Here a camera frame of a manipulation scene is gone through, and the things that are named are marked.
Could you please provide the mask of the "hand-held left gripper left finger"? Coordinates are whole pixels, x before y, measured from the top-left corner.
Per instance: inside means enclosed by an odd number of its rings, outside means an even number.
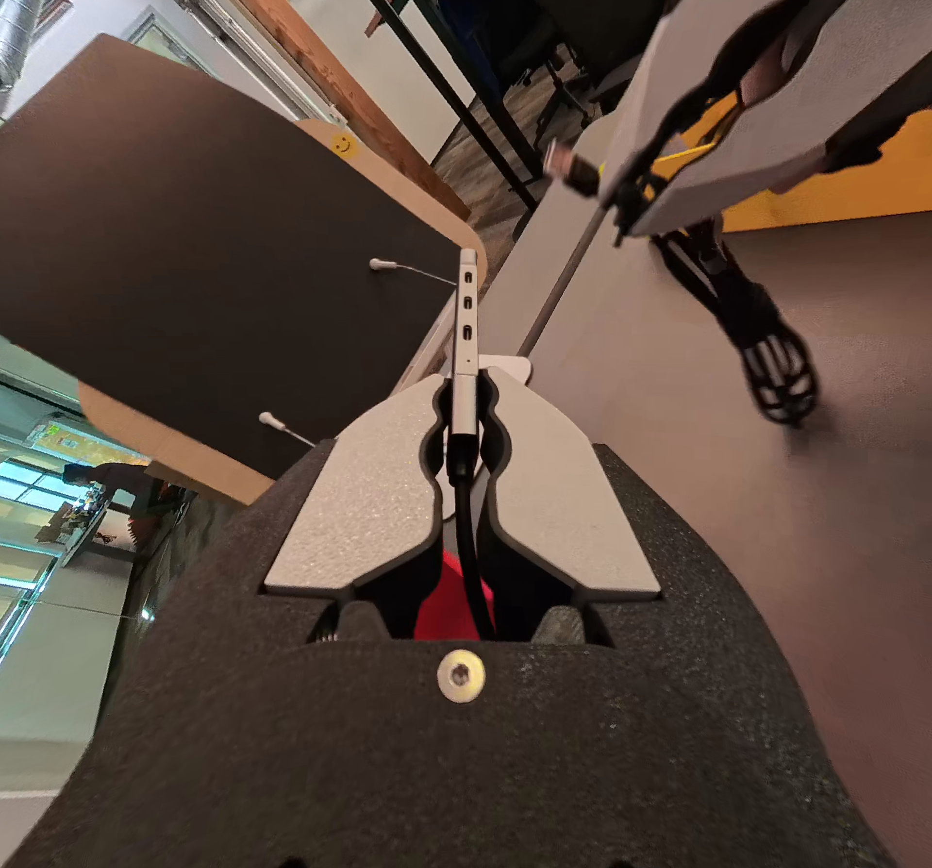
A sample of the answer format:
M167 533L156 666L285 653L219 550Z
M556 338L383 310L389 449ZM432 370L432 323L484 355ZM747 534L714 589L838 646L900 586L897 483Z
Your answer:
M333 443L264 580L267 592L375 605L412 640L440 581L447 381L430 375L390 396Z

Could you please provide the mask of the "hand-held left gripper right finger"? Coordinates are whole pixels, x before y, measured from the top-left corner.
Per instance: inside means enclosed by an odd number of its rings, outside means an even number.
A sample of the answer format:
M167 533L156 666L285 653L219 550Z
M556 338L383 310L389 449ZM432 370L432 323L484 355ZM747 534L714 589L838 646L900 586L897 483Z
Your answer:
M500 367L481 374L481 576L498 641L554 607L656 601L661 585L576 424Z

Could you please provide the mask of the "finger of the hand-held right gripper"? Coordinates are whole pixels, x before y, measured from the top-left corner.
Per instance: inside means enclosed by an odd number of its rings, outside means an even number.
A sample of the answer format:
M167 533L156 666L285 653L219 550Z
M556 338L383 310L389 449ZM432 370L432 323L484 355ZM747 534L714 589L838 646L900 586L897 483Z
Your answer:
M630 236L686 228L930 104L931 0L846 0L791 81L682 168Z
M651 162L682 121L683 105L711 81L727 44L783 0L680 0L658 23L623 96L602 189L616 189L638 160Z

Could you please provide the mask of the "yellow plastic bin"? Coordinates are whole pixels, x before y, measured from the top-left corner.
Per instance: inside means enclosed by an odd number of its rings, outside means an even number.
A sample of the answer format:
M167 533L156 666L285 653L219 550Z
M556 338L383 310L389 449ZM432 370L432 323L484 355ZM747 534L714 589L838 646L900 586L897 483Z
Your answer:
M784 194L762 190L723 207L725 233L756 232L929 212L931 113L923 109L881 147L875 163L813 175Z

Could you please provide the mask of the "red plastic bin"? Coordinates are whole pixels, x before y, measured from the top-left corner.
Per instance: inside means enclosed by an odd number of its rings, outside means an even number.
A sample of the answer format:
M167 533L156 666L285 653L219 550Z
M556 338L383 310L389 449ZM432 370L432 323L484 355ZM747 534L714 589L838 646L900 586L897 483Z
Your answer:
M414 641L479 641L465 590L460 559L445 549L435 589L418 611Z

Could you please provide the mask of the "silver usb hub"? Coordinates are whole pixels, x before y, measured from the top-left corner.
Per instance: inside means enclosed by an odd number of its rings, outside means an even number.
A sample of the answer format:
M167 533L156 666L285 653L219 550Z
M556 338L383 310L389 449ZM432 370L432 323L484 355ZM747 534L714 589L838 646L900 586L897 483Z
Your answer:
M496 631L483 592L472 529L472 481L480 447L477 256L473 250L463 250L460 254L446 464L453 489L460 570L472 621L480 640L494 641Z

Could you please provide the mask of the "black office chair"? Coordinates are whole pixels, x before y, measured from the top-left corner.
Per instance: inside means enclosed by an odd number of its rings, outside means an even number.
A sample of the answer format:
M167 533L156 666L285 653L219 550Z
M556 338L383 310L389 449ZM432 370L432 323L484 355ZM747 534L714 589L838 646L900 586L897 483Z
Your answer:
M506 93L545 69L553 82L553 93L537 121L535 143L550 126L561 106L576 111L581 128L593 121L590 109L574 94L586 78L580 73L565 82L559 72L565 48L576 61L575 50L553 17L536 0L436 0L438 11L478 70L495 100L502 102Z

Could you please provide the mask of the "black backdrop board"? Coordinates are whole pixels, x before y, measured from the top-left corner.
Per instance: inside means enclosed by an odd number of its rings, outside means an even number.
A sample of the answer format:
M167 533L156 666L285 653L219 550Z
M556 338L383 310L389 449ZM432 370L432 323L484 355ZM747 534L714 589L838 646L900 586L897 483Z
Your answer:
M390 396L477 234L364 145L98 35L2 128L2 338L170 476L250 503Z

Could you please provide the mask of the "wooden ceiling beam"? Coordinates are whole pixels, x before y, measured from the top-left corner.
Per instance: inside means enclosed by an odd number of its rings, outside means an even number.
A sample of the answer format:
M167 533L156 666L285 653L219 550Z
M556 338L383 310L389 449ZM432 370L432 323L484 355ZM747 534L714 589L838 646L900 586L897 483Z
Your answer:
M468 220L469 207L416 151L289 0L235 2L320 89L362 143L460 220Z

